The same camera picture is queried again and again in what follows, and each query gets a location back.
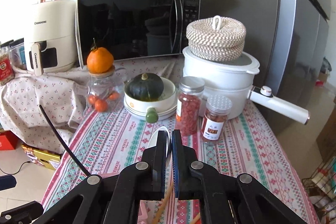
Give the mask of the red box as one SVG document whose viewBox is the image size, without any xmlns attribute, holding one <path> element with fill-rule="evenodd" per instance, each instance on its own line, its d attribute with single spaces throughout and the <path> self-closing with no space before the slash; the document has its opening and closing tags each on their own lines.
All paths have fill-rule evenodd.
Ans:
<svg viewBox="0 0 336 224">
<path fill-rule="evenodd" d="M 1 131 L 0 133 L 0 150 L 15 150 L 18 144 L 18 137 L 11 131 Z"/>
</svg>

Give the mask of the floral white table cloth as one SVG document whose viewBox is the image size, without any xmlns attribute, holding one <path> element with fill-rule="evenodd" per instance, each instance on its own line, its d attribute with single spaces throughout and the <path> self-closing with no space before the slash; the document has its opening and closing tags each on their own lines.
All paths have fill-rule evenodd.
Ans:
<svg viewBox="0 0 336 224">
<path fill-rule="evenodd" d="M 41 115 L 42 106 L 63 140 L 70 143 L 86 107 L 87 69 L 44 73 L 37 77 L 19 68 L 15 77 L 1 87 L 1 126 L 23 143 L 62 154 L 64 148 Z"/>
</svg>

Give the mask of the jar of red goji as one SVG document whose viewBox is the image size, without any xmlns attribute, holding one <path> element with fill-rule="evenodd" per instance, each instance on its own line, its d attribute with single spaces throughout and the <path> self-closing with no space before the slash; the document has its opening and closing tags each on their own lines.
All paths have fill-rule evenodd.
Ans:
<svg viewBox="0 0 336 224">
<path fill-rule="evenodd" d="M 184 136 L 197 133 L 199 110 L 205 82 L 197 77 L 182 77 L 179 83 L 175 128 Z"/>
</svg>

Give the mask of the pink plastic utensil basket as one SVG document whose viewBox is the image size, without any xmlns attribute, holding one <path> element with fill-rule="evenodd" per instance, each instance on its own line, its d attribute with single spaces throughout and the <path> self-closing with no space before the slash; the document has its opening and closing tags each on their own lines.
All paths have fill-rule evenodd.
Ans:
<svg viewBox="0 0 336 224">
<path fill-rule="evenodd" d="M 102 178 L 112 177 L 112 176 L 116 176 L 116 175 L 118 175 L 117 172 L 100 174 L 100 176 Z M 147 219 L 148 219 L 148 215 L 147 215 L 147 208 L 146 208 L 145 202 L 140 201 L 137 223 L 138 224 L 147 224 Z"/>
</svg>

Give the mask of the clear black lid jar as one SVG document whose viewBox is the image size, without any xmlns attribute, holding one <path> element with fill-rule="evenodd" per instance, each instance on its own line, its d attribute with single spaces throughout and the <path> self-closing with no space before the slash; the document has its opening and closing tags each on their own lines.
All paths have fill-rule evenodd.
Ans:
<svg viewBox="0 0 336 224">
<path fill-rule="evenodd" d="M 13 66 L 26 70 L 24 38 L 10 42 L 9 49 Z"/>
</svg>

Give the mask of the woven rattan basket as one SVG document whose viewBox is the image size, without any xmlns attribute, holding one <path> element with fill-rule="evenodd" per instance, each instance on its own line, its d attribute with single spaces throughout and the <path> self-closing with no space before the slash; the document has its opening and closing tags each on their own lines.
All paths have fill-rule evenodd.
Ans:
<svg viewBox="0 0 336 224">
<path fill-rule="evenodd" d="M 190 51 L 197 57 L 216 62 L 240 57 L 246 33 L 244 24 L 219 15 L 196 20 L 186 28 Z"/>
</svg>

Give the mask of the labelled jar dried fruit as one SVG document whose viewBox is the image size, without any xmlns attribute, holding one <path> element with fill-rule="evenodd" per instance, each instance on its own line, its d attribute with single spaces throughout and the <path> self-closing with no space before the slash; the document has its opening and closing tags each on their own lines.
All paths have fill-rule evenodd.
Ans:
<svg viewBox="0 0 336 224">
<path fill-rule="evenodd" d="M 201 126 L 201 138 L 204 142 L 214 143 L 219 140 L 231 109 L 232 102 L 224 95 L 215 94 L 207 98 Z"/>
</svg>

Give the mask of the bamboo chopstick pair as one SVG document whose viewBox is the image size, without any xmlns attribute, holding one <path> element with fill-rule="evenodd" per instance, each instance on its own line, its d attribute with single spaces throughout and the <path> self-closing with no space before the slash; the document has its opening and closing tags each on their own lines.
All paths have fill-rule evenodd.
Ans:
<svg viewBox="0 0 336 224">
<path fill-rule="evenodd" d="M 160 207 L 159 207 L 159 209 L 158 209 L 155 217 L 153 218 L 153 220 L 151 222 L 152 224 L 157 224 L 159 222 L 160 217 L 163 214 L 163 211 L 164 211 L 164 209 L 165 209 L 165 207 L 166 207 L 166 205 L 167 205 L 167 203 L 169 201 L 169 198 L 170 198 L 170 196 L 171 196 L 171 194 L 173 192 L 173 188 L 174 188 L 174 183 L 172 182 L 170 184 L 168 190 L 167 190 L 167 193 L 165 194 L 164 199 L 162 200 L 162 203 L 161 203 L 161 205 L 160 205 Z"/>
</svg>

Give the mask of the dark green pumpkin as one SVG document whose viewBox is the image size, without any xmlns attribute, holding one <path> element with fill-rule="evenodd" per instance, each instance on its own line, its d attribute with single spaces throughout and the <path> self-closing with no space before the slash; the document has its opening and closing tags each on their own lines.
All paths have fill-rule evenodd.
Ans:
<svg viewBox="0 0 336 224">
<path fill-rule="evenodd" d="M 128 96 L 144 102 L 159 100 L 163 90 L 163 80 L 154 73 L 137 75 L 125 86 L 125 92 Z"/>
</svg>

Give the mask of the orange tangerine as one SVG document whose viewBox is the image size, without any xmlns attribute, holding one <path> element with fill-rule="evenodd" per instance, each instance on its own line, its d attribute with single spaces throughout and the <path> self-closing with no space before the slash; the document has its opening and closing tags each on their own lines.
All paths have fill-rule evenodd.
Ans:
<svg viewBox="0 0 336 224">
<path fill-rule="evenodd" d="M 93 40 L 93 46 L 87 57 L 87 68 L 89 73 L 102 74 L 107 72 L 114 63 L 113 55 L 104 47 L 98 47 L 96 40 Z"/>
</svg>

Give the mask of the grey refrigerator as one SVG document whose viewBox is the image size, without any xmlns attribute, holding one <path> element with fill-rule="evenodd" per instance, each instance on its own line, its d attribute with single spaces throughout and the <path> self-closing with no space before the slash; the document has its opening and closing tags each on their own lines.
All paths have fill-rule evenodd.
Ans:
<svg viewBox="0 0 336 224">
<path fill-rule="evenodd" d="M 322 65 L 331 0 L 201 0 L 201 17 L 239 20 L 244 51 L 258 59 L 256 86 L 306 107 Z"/>
</svg>

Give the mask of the black microwave oven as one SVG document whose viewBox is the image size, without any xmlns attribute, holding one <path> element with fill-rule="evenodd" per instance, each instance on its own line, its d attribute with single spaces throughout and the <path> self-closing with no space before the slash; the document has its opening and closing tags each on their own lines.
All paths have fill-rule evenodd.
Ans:
<svg viewBox="0 0 336 224">
<path fill-rule="evenodd" d="M 93 47 L 115 60 L 180 55 L 187 26 L 199 19 L 201 0 L 77 0 L 79 65 Z"/>
</svg>

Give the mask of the white electric pot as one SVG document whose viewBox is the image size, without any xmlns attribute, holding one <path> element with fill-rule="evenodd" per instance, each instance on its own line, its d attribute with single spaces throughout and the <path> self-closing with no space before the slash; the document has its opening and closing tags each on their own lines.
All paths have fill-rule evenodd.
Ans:
<svg viewBox="0 0 336 224">
<path fill-rule="evenodd" d="M 183 76 L 204 80 L 204 100 L 213 94 L 228 97 L 232 101 L 230 119 L 238 117 L 246 101 L 250 100 L 301 124 L 307 124 L 310 120 L 308 110 L 274 96 L 268 86 L 257 87 L 253 84 L 254 77 L 260 72 L 260 63 L 250 54 L 243 52 L 237 59 L 224 63 L 197 57 L 190 47 L 183 49 L 183 55 Z"/>
</svg>

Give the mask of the white plastic spoon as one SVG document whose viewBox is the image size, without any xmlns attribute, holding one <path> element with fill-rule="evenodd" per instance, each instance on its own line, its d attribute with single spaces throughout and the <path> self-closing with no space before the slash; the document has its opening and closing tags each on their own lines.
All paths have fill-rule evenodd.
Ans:
<svg viewBox="0 0 336 224">
<path fill-rule="evenodd" d="M 171 152 L 172 152 L 172 142 L 169 130 L 165 126 L 161 126 L 158 128 L 150 137 L 147 148 L 155 147 L 157 145 L 159 132 L 163 131 L 166 137 L 166 164 L 168 165 L 171 160 Z"/>
</svg>

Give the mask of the glass jar with tomatoes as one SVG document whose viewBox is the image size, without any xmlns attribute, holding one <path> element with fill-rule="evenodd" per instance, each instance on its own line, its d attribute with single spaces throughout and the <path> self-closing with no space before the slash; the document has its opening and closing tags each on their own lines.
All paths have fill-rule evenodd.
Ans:
<svg viewBox="0 0 336 224">
<path fill-rule="evenodd" d="M 126 82 L 126 69 L 116 69 L 114 65 L 105 73 L 89 73 L 87 83 L 75 89 L 75 93 L 85 101 L 83 116 L 91 112 L 119 112 L 123 108 Z"/>
</svg>

